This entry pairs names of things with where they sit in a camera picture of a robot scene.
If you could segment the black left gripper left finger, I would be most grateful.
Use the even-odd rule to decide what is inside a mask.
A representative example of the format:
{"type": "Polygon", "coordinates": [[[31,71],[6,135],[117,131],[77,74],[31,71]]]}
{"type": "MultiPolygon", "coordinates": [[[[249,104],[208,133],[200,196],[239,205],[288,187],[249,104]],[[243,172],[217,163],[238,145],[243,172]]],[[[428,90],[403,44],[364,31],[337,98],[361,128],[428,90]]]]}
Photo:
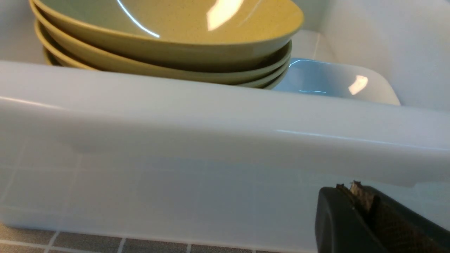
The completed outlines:
{"type": "Polygon", "coordinates": [[[317,198],[315,240],[318,253],[387,253],[358,208],[337,187],[322,187],[317,198]]]}

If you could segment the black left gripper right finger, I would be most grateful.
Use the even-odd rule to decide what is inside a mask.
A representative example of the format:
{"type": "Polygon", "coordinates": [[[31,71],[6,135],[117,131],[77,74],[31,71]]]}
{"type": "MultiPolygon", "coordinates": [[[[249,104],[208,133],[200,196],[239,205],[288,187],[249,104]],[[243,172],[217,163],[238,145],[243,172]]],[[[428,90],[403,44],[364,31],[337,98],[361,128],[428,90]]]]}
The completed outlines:
{"type": "Polygon", "coordinates": [[[449,252],[449,230],[371,186],[363,189],[368,227],[389,253],[449,252]]]}

